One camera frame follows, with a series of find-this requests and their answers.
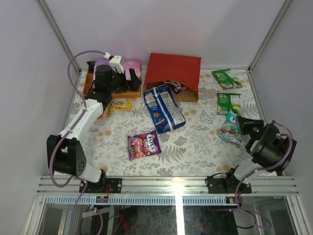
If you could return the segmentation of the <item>red paper bag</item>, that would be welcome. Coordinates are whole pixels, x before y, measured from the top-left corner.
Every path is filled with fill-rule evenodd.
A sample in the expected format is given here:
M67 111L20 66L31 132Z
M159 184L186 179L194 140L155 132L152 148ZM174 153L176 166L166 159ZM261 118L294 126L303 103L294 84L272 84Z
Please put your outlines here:
M186 55L172 55L151 53L143 90L167 84L168 81L179 82L186 89L175 94L176 102L195 102L199 100L199 80L201 70L201 58Z

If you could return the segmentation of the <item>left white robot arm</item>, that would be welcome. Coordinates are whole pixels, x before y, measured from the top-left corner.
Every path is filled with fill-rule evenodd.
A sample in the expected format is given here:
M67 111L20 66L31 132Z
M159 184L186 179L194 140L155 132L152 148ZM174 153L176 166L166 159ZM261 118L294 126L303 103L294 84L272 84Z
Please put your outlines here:
M131 83L141 84L141 63L130 60L123 63L123 73L117 73L108 64L95 64L93 72L88 72L85 80L87 91L83 91L80 97L83 105L76 118L58 135L50 135L47 139L47 160L50 179L57 187L65 187L55 181L54 172L70 175L90 184L96 193L106 190L106 173L100 168L95 168L88 163L82 149L81 141L93 123L103 115L110 106L114 81L123 78L126 91L117 94L117 98L125 98L127 95L139 97L140 87L132 91Z

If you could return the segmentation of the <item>teal candy packet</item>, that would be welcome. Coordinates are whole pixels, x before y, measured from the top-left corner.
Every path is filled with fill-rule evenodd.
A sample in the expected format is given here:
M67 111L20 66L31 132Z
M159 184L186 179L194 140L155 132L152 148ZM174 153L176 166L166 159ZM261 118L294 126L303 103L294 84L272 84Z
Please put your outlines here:
M226 120L218 132L218 136L237 147L240 147L243 141L243 133L240 129L237 115L229 111Z

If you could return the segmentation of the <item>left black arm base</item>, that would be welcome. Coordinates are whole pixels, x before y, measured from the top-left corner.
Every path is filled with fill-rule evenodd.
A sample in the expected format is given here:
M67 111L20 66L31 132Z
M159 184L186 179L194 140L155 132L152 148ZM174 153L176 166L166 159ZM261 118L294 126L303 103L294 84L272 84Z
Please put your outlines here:
M84 188L85 183L81 181L79 192L105 195L121 193L122 178L101 178L98 183L87 182L87 187L85 190Z

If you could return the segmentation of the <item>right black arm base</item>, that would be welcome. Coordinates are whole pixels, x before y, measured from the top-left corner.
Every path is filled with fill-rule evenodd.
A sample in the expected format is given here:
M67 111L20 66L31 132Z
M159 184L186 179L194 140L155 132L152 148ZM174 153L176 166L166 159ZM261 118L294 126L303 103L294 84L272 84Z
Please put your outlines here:
M240 182L235 176L234 176L234 169L232 168L229 172L225 173L224 178L215 178L216 175L219 175L219 173L216 173L211 176L207 176L205 183L208 187L208 192L210 194L235 194L236 192L238 194L251 194L252 189L250 187L250 184L244 184L241 183L239 188L237 188L238 183Z

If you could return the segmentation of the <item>green snack packet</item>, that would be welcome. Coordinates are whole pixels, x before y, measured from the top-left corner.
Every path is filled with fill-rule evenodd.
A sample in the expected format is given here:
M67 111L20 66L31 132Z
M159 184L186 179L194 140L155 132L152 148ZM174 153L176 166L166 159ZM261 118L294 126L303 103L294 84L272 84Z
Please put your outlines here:
M227 115L231 111L241 116L240 96L240 94L234 93L217 93L217 114Z
M225 89L243 87L240 80L232 75L231 69L215 70L211 73L218 84Z

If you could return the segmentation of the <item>purple candy packet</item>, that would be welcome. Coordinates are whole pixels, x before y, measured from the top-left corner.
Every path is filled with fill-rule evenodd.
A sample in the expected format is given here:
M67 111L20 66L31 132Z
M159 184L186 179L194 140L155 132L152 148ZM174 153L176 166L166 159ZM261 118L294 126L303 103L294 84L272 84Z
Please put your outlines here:
M128 136L127 141L130 161L157 155L162 152L156 130L149 133Z

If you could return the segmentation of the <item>yellow chocolate candy packet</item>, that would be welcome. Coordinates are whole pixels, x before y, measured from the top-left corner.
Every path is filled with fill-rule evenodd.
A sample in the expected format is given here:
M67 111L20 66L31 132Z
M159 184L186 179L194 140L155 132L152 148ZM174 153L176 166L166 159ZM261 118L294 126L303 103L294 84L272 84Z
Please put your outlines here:
M132 103L131 102L111 102L110 108L112 110L129 111L132 108Z

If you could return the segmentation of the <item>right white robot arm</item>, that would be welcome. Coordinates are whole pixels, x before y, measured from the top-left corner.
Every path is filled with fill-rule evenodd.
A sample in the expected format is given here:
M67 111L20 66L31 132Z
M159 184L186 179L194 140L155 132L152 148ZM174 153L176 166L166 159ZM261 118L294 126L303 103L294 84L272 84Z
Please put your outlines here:
M274 120L264 124L263 120L238 116L238 121L243 134L250 136L245 148L252 159L237 166L232 175L223 180L223 188L228 193L236 192L240 182L247 185L254 175L285 170L297 145L291 131L286 128L287 132L281 133L279 127L283 125Z

